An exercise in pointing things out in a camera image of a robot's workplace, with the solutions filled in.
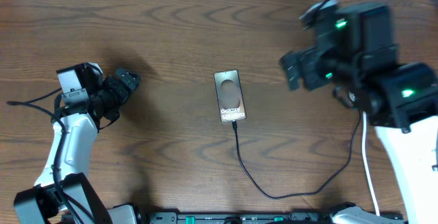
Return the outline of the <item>Samsung Galaxy smartphone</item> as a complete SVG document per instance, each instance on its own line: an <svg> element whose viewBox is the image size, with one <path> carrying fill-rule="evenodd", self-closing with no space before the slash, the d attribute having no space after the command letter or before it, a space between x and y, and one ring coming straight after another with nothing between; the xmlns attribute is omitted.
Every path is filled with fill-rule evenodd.
<svg viewBox="0 0 438 224"><path fill-rule="evenodd" d="M223 123L246 119L242 87L237 69L214 73L220 120Z"/></svg>

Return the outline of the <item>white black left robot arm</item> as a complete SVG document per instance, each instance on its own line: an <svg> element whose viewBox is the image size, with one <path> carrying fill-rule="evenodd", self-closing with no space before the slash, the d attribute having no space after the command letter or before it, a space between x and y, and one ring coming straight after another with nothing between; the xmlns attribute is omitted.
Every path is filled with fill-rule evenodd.
<svg viewBox="0 0 438 224"><path fill-rule="evenodd" d="M48 223L60 215L63 223L142 223L133 204L106 208L88 181L92 147L104 128L136 91L140 76L123 68L104 76L96 63L84 62L57 71L60 88L54 111L48 113L53 143L34 186L16 194L14 209L20 223Z"/></svg>

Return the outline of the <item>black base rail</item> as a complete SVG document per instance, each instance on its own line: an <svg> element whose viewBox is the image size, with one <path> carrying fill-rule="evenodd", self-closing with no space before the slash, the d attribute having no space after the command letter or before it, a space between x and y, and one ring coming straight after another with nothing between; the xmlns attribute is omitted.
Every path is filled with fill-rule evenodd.
<svg viewBox="0 0 438 224"><path fill-rule="evenodd" d="M317 212L293 212L290 214L257 213L176 213L155 212L137 214L141 224L262 224L262 223L334 223L329 215Z"/></svg>

